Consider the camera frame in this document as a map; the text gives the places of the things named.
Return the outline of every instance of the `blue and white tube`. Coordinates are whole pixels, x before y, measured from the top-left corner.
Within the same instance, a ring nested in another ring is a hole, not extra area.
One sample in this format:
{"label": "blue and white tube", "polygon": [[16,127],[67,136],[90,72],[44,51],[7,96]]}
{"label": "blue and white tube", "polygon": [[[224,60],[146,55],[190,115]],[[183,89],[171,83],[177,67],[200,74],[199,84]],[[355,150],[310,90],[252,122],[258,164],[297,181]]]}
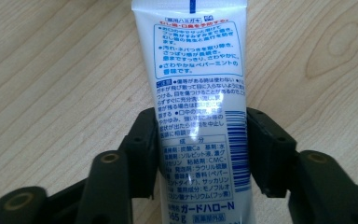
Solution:
{"label": "blue and white tube", "polygon": [[246,0],[132,0],[161,143],[164,224],[255,223]]}

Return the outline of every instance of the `toothpaste tube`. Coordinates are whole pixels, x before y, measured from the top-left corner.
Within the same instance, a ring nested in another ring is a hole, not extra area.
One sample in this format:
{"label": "toothpaste tube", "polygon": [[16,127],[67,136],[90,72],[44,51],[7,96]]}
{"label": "toothpaste tube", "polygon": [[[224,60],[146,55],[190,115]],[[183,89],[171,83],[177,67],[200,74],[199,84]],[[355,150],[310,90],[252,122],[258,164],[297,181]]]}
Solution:
{"label": "toothpaste tube", "polygon": [[159,128],[163,224],[255,223],[246,0],[132,0]]}

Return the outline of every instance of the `blue line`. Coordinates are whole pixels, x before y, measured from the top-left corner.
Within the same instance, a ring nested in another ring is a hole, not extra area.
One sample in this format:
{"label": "blue line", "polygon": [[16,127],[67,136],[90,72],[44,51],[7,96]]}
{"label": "blue line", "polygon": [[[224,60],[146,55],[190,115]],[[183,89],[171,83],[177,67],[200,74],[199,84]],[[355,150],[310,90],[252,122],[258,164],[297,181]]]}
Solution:
{"label": "blue line", "polygon": [[190,14],[196,13],[196,0],[190,0]]}

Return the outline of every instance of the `wooden surface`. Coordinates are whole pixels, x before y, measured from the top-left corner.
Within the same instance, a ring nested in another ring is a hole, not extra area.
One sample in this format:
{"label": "wooden surface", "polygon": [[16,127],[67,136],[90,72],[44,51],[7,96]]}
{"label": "wooden surface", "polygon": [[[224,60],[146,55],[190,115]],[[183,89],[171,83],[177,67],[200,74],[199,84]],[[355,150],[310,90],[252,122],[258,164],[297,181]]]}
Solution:
{"label": "wooden surface", "polygon": [[[250,0],[248,18],[247,105],[358,183],[358,1]],[[0,0],[0,197],[83,179],[152,104],[131,1]],[[253,192],[258,223],[290,223]],[[156,195],[135,223],[160,223]]]}

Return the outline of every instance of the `wooden table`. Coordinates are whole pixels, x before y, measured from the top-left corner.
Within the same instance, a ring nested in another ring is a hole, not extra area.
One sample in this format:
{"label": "wooden table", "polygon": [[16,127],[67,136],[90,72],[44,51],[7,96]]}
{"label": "wooden table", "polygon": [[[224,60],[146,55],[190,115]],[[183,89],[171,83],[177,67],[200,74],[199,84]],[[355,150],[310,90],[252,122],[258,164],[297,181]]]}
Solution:
{"label": "wooden table", "polygon": [[[250,0],[248,18],[247,105],[358,183],[358,1]],[[131,1],[0,0],[0,196],[85,178],[152,105]],[[258,223],[290,223],[253,192]],[[160,223],[156,195],[135,223]]]}

